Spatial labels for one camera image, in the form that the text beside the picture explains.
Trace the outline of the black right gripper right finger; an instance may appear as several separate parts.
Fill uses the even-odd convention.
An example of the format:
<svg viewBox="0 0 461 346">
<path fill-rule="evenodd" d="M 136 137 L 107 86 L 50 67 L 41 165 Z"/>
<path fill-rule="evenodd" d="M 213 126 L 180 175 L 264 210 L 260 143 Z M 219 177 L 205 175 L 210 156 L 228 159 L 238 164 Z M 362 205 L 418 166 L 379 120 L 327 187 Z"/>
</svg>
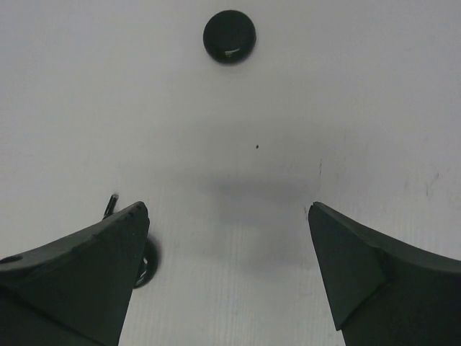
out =
<svg viewBox="0 0 461 346">
<path fill-rule="evenodd" d="M 460 261 L 315 202 L 308 223 L 334 326 L 346 345 L 459 345 Z"/>
</svg>

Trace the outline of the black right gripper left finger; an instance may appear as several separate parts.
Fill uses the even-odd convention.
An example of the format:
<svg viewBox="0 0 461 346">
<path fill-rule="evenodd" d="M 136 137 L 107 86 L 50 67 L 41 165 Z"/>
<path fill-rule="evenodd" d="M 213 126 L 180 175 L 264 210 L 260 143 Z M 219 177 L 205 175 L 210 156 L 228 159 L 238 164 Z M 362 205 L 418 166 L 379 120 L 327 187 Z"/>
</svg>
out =
<svg viewBox="0 0 461 346">
<path fill-rule="evenodd" d="M 118 345 L 149 226 L 136 202 L 1 259 L 1 344 Z"/>
</svg>

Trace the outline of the black round charging case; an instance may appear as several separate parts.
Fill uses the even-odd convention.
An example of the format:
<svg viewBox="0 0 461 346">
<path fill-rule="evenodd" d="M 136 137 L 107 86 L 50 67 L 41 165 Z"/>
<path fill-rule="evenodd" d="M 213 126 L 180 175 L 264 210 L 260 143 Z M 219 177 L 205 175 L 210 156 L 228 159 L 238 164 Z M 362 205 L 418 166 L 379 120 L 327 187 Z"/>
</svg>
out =
<svg viewBox="0 0 461 346">
<path fill-rule="evenodd" d="M 202 34 L 209 57 L 223 65 L 235 65 L 246 60 L 256 45 L 256 39 L 256 27 L 251 18 L 234 9 L 212 16 Z"/>
</svg>

